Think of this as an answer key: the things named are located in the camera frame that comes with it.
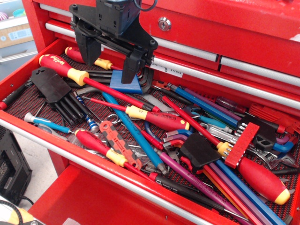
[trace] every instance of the label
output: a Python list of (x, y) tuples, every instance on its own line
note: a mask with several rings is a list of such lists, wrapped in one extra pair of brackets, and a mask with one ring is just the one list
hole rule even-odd
[(27, 38), (27, 37), (31, 37), (32, 36), (32, 33), (31, 33), (31, 30), (30, 28), (28, 29), (23, 29), (23, 30), (18, 30), (18, 31), (15, 31), (15, 32), (11, 32), (8, 34), (10, 40), (18, 40), (18, 39), (21, 39), (21, 38)]
[(183, 73), (180, 72), (180, 71), (176, 71), (176, 70), (173, 70), (173, 69), (170, 69), (170, 68), (167, 68), (167, 67), (163, 67), (163, 66), (155, 64), (155, 63), (152, 63), (150, 67), (152, 69), (156, 69), (156, 70), (165, 72), (167, 74), (171, 74), (173, 76), (177, 76), (177, 77), (182, 77), (183, 76)]

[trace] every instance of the screwdriver handle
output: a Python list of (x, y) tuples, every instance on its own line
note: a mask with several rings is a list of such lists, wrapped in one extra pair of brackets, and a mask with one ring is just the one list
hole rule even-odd
[(75, 131), (75, 136), (86, 148), (101, 153), (112, 160), (116, 165), (124, 167), (124, 164), (127, 162), (125, 156), (104, 145), (99, 138), (87, 130), (77, 130)]
[(246, 157), (240, 160), (238, 171), (254, 190), (269, 201), (282, 205), (291, 196), (276, 175)]
[[(85, 63), (83, 61), (83, 58), (82, 58), (81, 54), (80, 54), (79, 48), (77, 48), (77, 47), (67, 47), (66, 50), (65, 50), (65, 53), (70, 59), (72, 59), (76, 62)], [(109, 60), (103, 60), (101, 58), (98, 58), (94, 62), (94, 64), (96, 66), (99, 66), (99, 67), (101, 67), (103, 69), (106, 69), (106, 70), (112, 69), (112, 65), (113, 65)]]
[(148, 121), (165, 131), (189, 129), (188, 122), (186, 122), (179, 116), (175, 116), (169, 113), (149, 112), (132, 105), (126, 108), (126, 114), (130, 117), (135, 117)]
[(50, 120), (47, 120), (47, 119), (44, 119), (44, 118), (35, 117), (30, 112), (25, 115), (24, 120), (25, 120), (25, 122), (28, 122), (28, 123), (30, 122), (30, 123), (45, 124), (45, 125), (47, 125), (48, 127), (52, 128), (52, 129), (59, 130), (59, 131), (61, 131), (63, 133), (66, 133), (66, 134), (70, 133), (70, 128), (58, 125), (58, 124), (53, 123)]
[(72, 68), (63, 58), (58, 55), (48, 54), (39, 58), (42, 67), (54, 69), (60, 76), (68, 77), (78, 85), (83, 86), (85, 77), (89, 78), (89, 73)]

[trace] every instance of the box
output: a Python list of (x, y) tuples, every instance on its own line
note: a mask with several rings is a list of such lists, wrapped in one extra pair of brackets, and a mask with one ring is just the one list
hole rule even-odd
[[(150, 0), (143, 3), (143, 7), (152, 4)], [(23, 4), (31, 12), (28, 20), (39, 54), (0, 83), (2, 99), (26, 82), (32, 70), (39, 67), (41, 55), (62, 55), (67, 46), (75, 45), (68, 13), (72, 1), (24, 0)], [(95, 6), (91, 0), (84, 4)], [(151, 65), (156, 70), (154, 79), (172, 81), (212, 97), (224, 96), (246, 107), (253, 102), (263, 104), (299, 118), (297, 9), (293, 3), (277, 1), (159, 1), (152, 11), (140, 15), (141, 25), (160, 46)], [(161, 30), (161, 21), (170, 22), (171, 29)], [(101, 57), (119, 67), (125, 58), (107, 48)], [(23, 111), (30, 109), (35, 113), (42, 99), (32, 104), (30, 94), (28, 90), (26, 100), (17, 102), (24, 103), (19, 106)], [(60, 175), (30, 210), (37, 219), (62, 224), (70, 215), (81, 224), (90, 224), (91, 219), (112, 224), (121, 220), (135, 224), (236, 224), (228, 215), (218, 215), (82, 148), (41, 132), (22, 121), (22, 113), (18, 107), (1, 111), (0, 124), (50, 149)], [(294, 154), (299, 160), (297, 151)], [(298, 224), (298, 176), (289, 179), (295, 193), (288, 205), (273, 207), (274, 211), (280, 211), (282, 218), (292, 215), (292, 224)], [(82, 200), (74, 199), (80, 194)]]

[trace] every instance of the blue block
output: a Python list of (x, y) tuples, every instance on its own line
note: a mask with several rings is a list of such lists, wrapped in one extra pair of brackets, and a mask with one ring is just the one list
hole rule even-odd
[(122, 72), (122, 70), (114, 70), (112, 72), (112, 79), (109, 87), (122, 93), (142, 94), (143, 92), (137, 76), (134, 77), (131, 83), (124, 84), (121, 83)]

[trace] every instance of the drawer handle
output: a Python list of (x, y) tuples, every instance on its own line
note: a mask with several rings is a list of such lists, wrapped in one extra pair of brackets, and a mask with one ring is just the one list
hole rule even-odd
[(37, 53), (38, 53), (37, 51), (33, 51), (33, 52), (25, 52), (25, 53), (21, 53), (21, 54), (16, 54), (16, 55), (8, 56), (5, 58), (0, 57), (0, 63), (11, 61), (11, 60), (17, 60), (17, 59), (20, 59), (20, 58), (23, 58), (26, 56), (35, 55)]

